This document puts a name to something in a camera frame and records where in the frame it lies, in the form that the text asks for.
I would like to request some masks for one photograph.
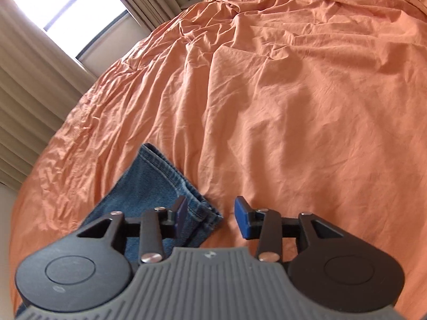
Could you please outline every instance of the orange bedspread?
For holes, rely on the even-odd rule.
[[[103,74],[22,186],[10,288],[156,145],[223,213],[206,246],[243,245],[233,200],[301,211],[394,256],[397,309],[427,312],[427,0],[206,0]]]

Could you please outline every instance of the orange blanket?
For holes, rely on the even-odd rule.
[[[233,200],[313,211],[394,256],[427,312],[427,0],[206,0],[104,73],[22,186],[13,275],[156,145],[243,245]]]

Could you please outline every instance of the metal pin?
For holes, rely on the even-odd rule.
[[[163,257],[159,253],[146,253],[141,256],[143,263],[156,263],[163,260]]]
[[[272,251],[264,251],[258,255],[258,260],[262,262],[277,262],[280,260],[280,255]]]

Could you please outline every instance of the window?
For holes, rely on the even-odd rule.
[[[126,8],[120,0],[14,0],[37,26],[76,57]]]

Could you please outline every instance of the bed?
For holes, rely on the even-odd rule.
[[[75,230],[149,142],[223,214],[204,246],[248,244],[237,195],[284,216],[312,211],[401,263],[397,310],[418,320],[426,47],[427,0],[205,0],[161,25],[82,97],[23,184],[14,308],[19,262]]]

